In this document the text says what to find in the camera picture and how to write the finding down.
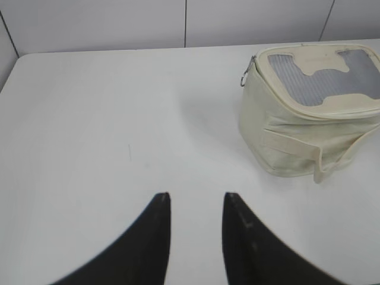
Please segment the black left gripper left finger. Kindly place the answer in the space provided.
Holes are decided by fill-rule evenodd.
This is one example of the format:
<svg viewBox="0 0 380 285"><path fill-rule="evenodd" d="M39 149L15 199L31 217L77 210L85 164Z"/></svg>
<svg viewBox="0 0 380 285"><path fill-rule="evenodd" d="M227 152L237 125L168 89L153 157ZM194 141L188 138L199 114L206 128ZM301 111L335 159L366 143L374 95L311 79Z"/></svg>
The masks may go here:
<svg viewBox="0 0 380 285"><path fill-rule="evenodd" d="M170 240L171 199L163 192L103 252L55 284L164 284Z"/></svg>

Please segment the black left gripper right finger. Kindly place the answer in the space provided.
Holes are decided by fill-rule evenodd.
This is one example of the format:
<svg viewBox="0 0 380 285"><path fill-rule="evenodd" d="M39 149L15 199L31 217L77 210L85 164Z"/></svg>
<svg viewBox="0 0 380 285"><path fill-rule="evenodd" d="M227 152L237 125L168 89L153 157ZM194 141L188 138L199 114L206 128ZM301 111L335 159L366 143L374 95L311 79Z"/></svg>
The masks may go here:
<svg viewBox="0 0 380 285"><path fill-rule="evenodd" d="M337 284L283 243L228 192L223 205L223 258L229 284Z"/></svg>

